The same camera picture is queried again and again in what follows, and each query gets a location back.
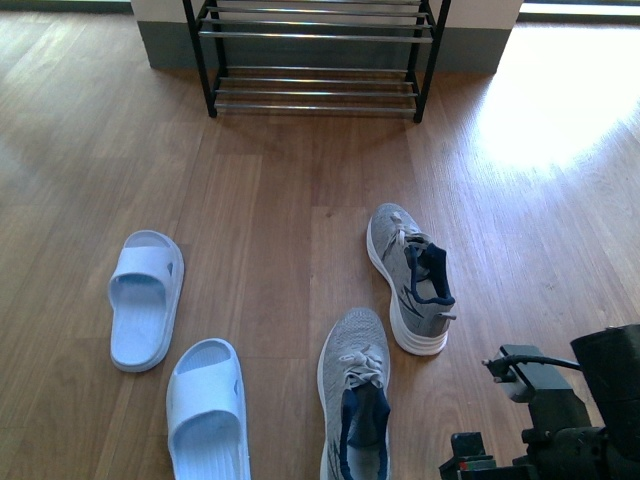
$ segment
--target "black cable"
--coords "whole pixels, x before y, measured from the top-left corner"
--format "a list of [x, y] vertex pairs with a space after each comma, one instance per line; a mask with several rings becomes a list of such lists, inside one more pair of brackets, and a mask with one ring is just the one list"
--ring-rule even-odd
[[538, 355], [507, 355], [500, 360], [506, 360], [509, 366], [518, 363], [541, 363], [543, 365], [555, 365], [556, 367], [570, 368], [571, 370], [582, 371], [582, 367], [577, 362], [565, 360], [563, 358], [542, 357]]
[[556, 367], [570, 368], [571, 370], [582, 371], [582, 367], [577, 362], [564, 360], [562, 358], [551, 358], [538, 355], [507, 355], [495, 360], [483, 360], [482, 364], [486, 366], [491, 374], [500, 378], [504, 382], [515, 381], [515, 375], [509, 371], [509, 367], [519, 363], [540, 363], [542, 365], [555, 365]]

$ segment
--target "shoe sole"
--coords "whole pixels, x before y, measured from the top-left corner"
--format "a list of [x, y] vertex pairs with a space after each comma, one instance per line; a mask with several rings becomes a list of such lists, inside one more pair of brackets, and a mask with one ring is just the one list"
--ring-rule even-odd
[[406, 350], [407, 352], [414, 355], [424, 356], [440, 353], [447, 344], [447, 338], [449, 336], [448, 331], [433, 338], [423, 337], [421, 335], [416, 335], [415, 333], [410, 331], [404, 323], [396, 287], [393, 283], [393, 280], [391, 279], [391, 275], [389, 275], [387, 269], [384, 268], [384, 264], [382, 263], [382, 260], [378, 256], [376, 249], [373, 246], [373, 239], [371, 238], [371, 220], [369, 220], [369, 225], [367, 226], [367, 253], [369, 254], [371, 263], [373, 263], [374, 267], [376, 267], [376, 270], [378, 270], [382, 274], [384, 279], [389, 284], [389, 287], [391, 288], [391, 306], [389, 307], [389, 319], [391, 320], [391, 330], [393, 331], [393, 336], [396, 339], [396, 342], [398, 342], [398, 345], [400, 345], [403, 350]]
[[[329, 480], [329, 471], [327, 469], [327, 450], [329, 445], [327, 443], [327, 439], [329, 436], [327, 435], [327, 407], [324, 398], [324, 355], [327, 350], [327, 344], [329, 343], [329, 338], [331, 338], [331, 334], [333, 330], [336, 328], [334, 325], [329, 334], [327, 335], [327, 339], [324, 341], [324, 345], [322, 346], [322, 352], [320, 352], [320, 359], [318, 360], [318, 373], [316, 376], [316, 382], [318, 384], [318, 394], [320, 395], [320, 404], [322, 405], [322, 413], [324, 414], [324, 446], [322, 447], [322, 459], [320, 460], [320, 480]], [[388, 366], [387, 369], [387, 378], [385, 378], [384, 382], [384, 394], [387, 395], [387, 387], [389, 386], [389, 378], [391, 378], [391, 365]], [[387, 445], [389, 445], [389, 430], [387, 429], [387, 435], [385, 441]], [[391, 471], [391, 460], [389, 460], [388, 467], [389, 472]]]

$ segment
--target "white sole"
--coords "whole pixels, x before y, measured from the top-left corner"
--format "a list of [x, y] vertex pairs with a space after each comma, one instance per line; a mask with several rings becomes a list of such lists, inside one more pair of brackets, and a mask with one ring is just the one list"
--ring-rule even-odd
[[437, 337], [423, 337], [421, 335], [416, 335], [411, 332], [404, 323], [404, 319], [402, 318], [402, 312], [400, 311], [400, 302], [398, 301], [398, 294], [396, 292], [396, 287], [393, 284], [393, 280], [391, 279], [391, 275], [387, 272], [387, 269], [384, 268], [384, 264], [382, 260], [376, 253], [376, 249], [373, 246], [373, 239], [371, 238], [371, 220], [369, 220], [369, 225], [367, 226], [367, 253], [369, 254], [369, 259], [371, 259], [371, 263], [376, 267], [384, 279], [389, 284], [391, 288], [391, 306], [389, 307], [389, 319], [391, 321], [391, 330], [393, 331], [393, 336], [398, 342], [398, 345], [403, 350], [406, 350], [409, 353], [414, 355], [435, 355], [440, 353], [445, 345], [447, 344], [447, 338], [449, 336], [449, 332], [444, 332], [442, 335]]

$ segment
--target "shoe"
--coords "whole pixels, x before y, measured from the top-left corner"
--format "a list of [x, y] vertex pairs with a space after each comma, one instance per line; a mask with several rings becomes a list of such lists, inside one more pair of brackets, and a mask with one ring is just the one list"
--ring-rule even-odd
[[183, 277], [180, 248], [166, 235], [141, 230], [125, 241], [109, 282], [111, 360], [117, 368], [143, 372], [165, 357]]
[[434, 355], [447, 343], [455, 299], [447, 281], [447, 252], [436, 247], [400, 206], [380, 205], [367, 228], [367, 252], [391, 287], [389, 317], [398, 344]]
[[325, 443], [320, 480], [387, 480], [389, 347], [378, 316], [350, 310], [333, 327], [318, 362]]
[[240, 361], [220, 338], [180, 358], [167, 388], [169, 454], [176, 480], [251, 480]]

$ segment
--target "navy blue lining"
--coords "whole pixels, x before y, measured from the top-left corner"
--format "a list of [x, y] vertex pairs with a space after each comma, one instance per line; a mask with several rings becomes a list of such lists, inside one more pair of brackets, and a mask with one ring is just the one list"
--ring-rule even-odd
[[[438, 305], [453, 305], [456, 303], [455, 298], [451, 296], [449, 291], [449, 282], [447, 280], [447, 252], [436, 247], [431, 243], [420, 255], [418, 259], [418, 250], [413, 245], [409, 245], [405, 253], [408, 253], [409, 267], [411, 268], [411, 294], [416, 302], [426, 305], [435, 303]], [[420, 266], [427, 269], [429, 273], [424, 279], [431, 280], [433, 288], [436, 290], [437, 297], [423, 299], [418, 294], [418, 262]]]
[[[347, 460], [347, 442], [349, 437], [349, 431], [351, 429], [351, 422], [358, 410], [358, 397], [355, 390], [364, 387], [361, 385], [354, 390], [345, 390], [342, 395], [342, 431], [340, 432], [340, 473], [344, 477], [344, 480], [353, 480], [351, 475], [351, 469]], [[385, 397], [384, 390], [382, 388], [376, 388], [375, 397], [373, 398], [373, 410], [371, 412], [371, 421], [376, 432], [377, 443], [380, 445], [379, 461], [380, 467], [378, 469], [378, 480], [385, 480], [389, 469], [389, 455], [387, 452], [387, 424], [389, 421], [389, 414], [391, 408]]]

